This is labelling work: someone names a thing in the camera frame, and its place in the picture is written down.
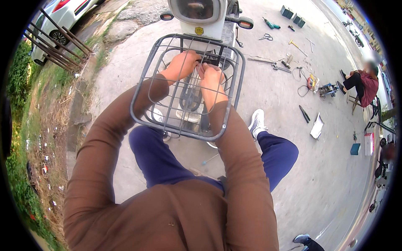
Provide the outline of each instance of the rusty metal bar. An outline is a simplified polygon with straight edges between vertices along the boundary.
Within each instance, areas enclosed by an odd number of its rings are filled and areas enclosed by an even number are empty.
[[[49,19],[50,22],[52,22],[52,24],[54,26],[56,26],[56,28],[61,32],[61,34],[63,34],[68,40],[70,40],[76,47],[78,47],[78,49],[80,49],[83,53],[85,53],[86,55],[89,55],[89,53],[82,48],[76,41],[74,41],[74,39],[72,39],[69,35],[67,35],[67,33],[64,32],[64,30],[62,28],[60,28],[60,26],[58,26],[55,21],[53,21],[53,19],[51,19],[49,17],[49,15],[42,9],[39,8],[39,10],[43,13],[43,15],[45,15],[45,17],[47,17],[47,19]]]
[[[49,50],[48,48],[46,48],[43,44],[38,43],[37,41],[35,41],[33,38],[31,38],[29,35],[27,35],[24,32],[24,36],[27,37],[27,39],[29,39],[32,43],[34,43],[37,47],[39,47],[42,51],[44,51],[47,54],[50,54],[51,56],[53,56],[55,59],[57,59],[58,61],[60,61],[63,65],[66,63],[67,66],[72,66],[74,67],[74,65],[68,63],[68,61],[66,61],[65,59],[61,58],[59,55],[57,55],[56,53],[54,53],[52,50]]]
[[[93,52],[85,43],[83,43],[79,38],[77,38],[71,31],[69,31],[66,27],[62,27],[67,33],[68,35],[70,35],[72,38],[74,38],[76,41],[78,41],[80,44],[82,44],[82,46],[84,46],[87,50],[89,50],[90,52]]]
[[[61,43],[57,42],[56,39],[52,38],[51,36],[49,36],[48,34],[46,34],[45,32],[43,32],[41,29],[39,29],[35,24],[33,24],[32,22],[30,22],[30,24],[37,29],[40,33],[42,33],[43,35],[45,35],[48,39],[52,40],[53,43],[55,43],[56,45],[60,46],[61,48],[63,48],[64,50],[68,51],[69,53],[71,53],[72,55],[76,56],[77,58],[79,58],[80,60],[84,60],[82,57],[78,56],[75,52],[73,52],[72,50],[70,50],[69,48],[67,48],[66,46],[62,45]]]
[[[33,31],[27,27],[27,31],[29,31],[33,36],[35,36],[36,38],[38,38],[40,41],[42,41],[43,43],[45,43],[45,45],[47,45],[48,48],[50,48],[51,50],[53,50],[55,53],[59,54],[60,56],[63,56],[64,58],[66,58],[68,61],[70,61],[71,63],[73,63],[76,66],[80,66],[79,64],[77,64],[74,60],[72,60],[71,58],[69,58],[68,56],[64,55],[62,52],[58,51],[55,47],[53,47],[51,44],[49,44],[48,42],[46,42],[46,40],[44,40],[43,38],[41,38],[38,34],[33,33]]]
[[[62,64],[58,63],[56,60],[54,60],[53,58],[49,57],[46,54],[45,54],[45,58],[47,58],[48,60],[52,61],[54,64],[58,65],[59,67],[65,69],[66,71],[71,71],[71,69],[68,69],[65,65],[62,65]]]

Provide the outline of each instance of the yellow badge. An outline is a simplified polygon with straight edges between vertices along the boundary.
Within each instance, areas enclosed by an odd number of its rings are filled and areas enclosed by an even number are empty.
[[[203,28],[201,28],[201,27],[197,27],[197,28],[195,28],[195,33],[197,34],[197,35],[202,35],[202,34],[204,34],[204,29]]]

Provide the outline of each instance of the shoe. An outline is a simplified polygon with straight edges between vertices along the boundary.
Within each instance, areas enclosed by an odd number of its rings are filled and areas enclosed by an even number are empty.
[[[156,121],[163,123],[163,114],[158,109],[154,108],[153,117]],[[163,141],[168,141],[172,137],[171,132],[163,132]]]
[[[338,85],[339,90],[342,92],[342,94],[345,95],[346,92],[345,92],[345,90],[343,90],[343,85],[339,81],[337,81],[336,84]]]
[[[301,243],[303,244],[303,242],[305,242],[306,240],[308,240],[310,238],[309,234],[303,234],[303,235],[298,235],[296,236],[296,238],[293,240],[293,243]]]
[[[260,132],[268,131],[268,128],[264,126],[264,111],[257,109],[251,116],[251,124],[248,127],[251,135],[254,139],[257,139],[257,135]]]
[[[343,72],[342,69],[340,70],[340,74],[341,74],[342,77],[343,77],[343,81],[345,81],[345,80],[346,80],[346,74]]]

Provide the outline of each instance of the wrench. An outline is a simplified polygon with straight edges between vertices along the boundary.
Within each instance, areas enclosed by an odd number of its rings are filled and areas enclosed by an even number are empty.
[[[282,67],[278,67],[276,64],[272,64],[272,66],[274,67],[274,70],[282,70],[282,71],[285,71],[285,72],[289,72],[289,73],[292,73],[290,70],[288,70],[288,69],[285,69],[285,68],[282,68]]]

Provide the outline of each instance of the brown sweater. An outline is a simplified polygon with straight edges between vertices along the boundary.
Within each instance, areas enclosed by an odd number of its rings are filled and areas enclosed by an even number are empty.
[[[134,113],[151,105],[150,81],[139,91]],[[129,106],[136,86],[121,94],[96,119],[78,151],[64,202],[64,233],[72,250],[279,250],[276,216],[263,163],[244,121],[232,107],[217,140],[225,164],[227,199],[215,186],[187,180],[156,185],[115,204],[113,173],[124,135],[134,125]],[[154,80],[150,97],[169,93]],[[222,128],[227,101],[209,115]]]

